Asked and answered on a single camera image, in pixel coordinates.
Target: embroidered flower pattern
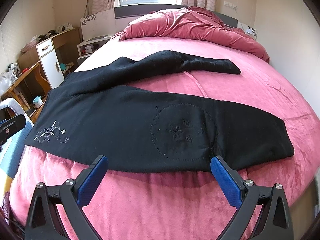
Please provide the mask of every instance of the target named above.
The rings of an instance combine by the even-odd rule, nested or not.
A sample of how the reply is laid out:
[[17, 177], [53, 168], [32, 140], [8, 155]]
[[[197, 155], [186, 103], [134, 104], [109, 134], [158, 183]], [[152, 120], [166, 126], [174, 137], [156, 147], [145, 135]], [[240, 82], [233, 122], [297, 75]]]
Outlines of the embroidered flower pattern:
[[37, 133], [36, 138], [33, 140], [37, 140], [38, 143], [44, 143], [45, 141], [50, 141], [50, 136], [53, 135], [57, 140], [60, 141], [60, 144], [67, 143], [69, 141], [69, 138], [66, 137], [64, 142], [61, 141], [61, 134], [64, 134], [66, 132], [65, 129], [61, 130], [58, 126], [59, 123], [57, 121], [54, 121], [53, 125], [50, 126], [48, 129], [43, 129], [40, 132]]
[[182, 130], [180, 129], [180, 126], [176, 126], [176, 127], [172, 127], [171, 125], [170, 125], [170, 128], [171, 128], [171, 130], [169, 130], [169, 132], [172, 132], [173, 134], [172, 134], [172, 138], [173, 139], [176, 139], [177, 138], [177, 136], [179, 135], [179, 133], [182, 133]]

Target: mug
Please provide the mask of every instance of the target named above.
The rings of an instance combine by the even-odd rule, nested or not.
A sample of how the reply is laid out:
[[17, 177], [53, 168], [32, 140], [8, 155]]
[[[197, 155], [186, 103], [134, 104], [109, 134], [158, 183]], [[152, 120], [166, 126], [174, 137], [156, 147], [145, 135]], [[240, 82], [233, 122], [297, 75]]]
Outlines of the mug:
[[36, 108], [39, 108], [43, 104], [41, 96], [37, 96], [35, 99], [33, 99], [33, 103], [35, 104]]

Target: cabinet door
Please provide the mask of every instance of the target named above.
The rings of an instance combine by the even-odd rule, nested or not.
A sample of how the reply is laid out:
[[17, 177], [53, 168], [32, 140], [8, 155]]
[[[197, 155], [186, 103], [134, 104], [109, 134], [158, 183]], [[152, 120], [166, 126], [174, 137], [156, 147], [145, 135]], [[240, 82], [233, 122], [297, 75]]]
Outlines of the cabinet door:
[[41, 58], [42, 68], [51, 88], [58, 87], [64, 80], [55, 50]]

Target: blue cloth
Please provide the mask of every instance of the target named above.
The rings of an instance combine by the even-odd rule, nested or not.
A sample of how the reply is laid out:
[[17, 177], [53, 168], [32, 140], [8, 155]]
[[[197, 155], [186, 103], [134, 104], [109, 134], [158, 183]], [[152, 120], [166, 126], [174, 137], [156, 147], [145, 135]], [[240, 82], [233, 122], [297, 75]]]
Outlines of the blue cloth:
[[1, 146], [0, 168], [10, 177], [14, 178], [18, 171], [20, 159], [24, 149], [24, 139], [32, 129], [32, 123], [26, 121], [26, 126]]

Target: red duvet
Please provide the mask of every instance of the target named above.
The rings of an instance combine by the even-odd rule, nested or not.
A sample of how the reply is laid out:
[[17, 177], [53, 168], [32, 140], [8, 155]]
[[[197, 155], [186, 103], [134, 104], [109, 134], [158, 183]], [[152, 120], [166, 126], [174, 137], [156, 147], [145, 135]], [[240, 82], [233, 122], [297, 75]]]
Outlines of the red duvet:
[[212, 12], [199, 7], [161, 10], [142, 16], [120, 34], [120, 40], [143, 37], [171, 37], [209, 41], [251, 53], [267, 63], [265, 48], [243, 30], [230, 29]]

